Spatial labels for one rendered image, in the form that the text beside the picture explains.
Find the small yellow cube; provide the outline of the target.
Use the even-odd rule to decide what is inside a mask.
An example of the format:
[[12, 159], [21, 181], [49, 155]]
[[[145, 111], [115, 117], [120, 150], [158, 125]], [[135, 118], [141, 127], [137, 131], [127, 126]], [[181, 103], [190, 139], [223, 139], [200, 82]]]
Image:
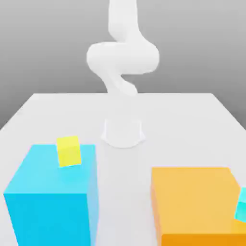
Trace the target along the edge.
[[78, 136], [67, 136], [56, 139], [59, 167], [81, 164]]

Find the small cyan cube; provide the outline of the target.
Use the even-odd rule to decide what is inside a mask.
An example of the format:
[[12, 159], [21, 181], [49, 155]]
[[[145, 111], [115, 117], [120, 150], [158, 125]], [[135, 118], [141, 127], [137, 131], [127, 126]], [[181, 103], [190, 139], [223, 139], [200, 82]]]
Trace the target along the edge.
[[234, 218], [246, 223], [246, 187], [242, 187]]

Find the large orange box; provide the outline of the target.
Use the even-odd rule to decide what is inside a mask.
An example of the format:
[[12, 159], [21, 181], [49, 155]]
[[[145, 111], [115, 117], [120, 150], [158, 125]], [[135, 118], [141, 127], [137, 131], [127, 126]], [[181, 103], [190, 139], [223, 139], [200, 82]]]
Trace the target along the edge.
[[246, 223], [234, 218], [239, 194], [229, 168], [152, 168], [157, 246], [246, 246]]

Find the large blue box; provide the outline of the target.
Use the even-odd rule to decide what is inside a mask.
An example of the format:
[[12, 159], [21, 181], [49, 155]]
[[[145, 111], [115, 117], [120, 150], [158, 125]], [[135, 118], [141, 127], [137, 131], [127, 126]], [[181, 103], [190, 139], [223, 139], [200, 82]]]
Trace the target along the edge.
[[96, 246], [96, 147], [82, 163], [59, 167], [55, 145], [33, 145], [3, 195], [18, 246]]

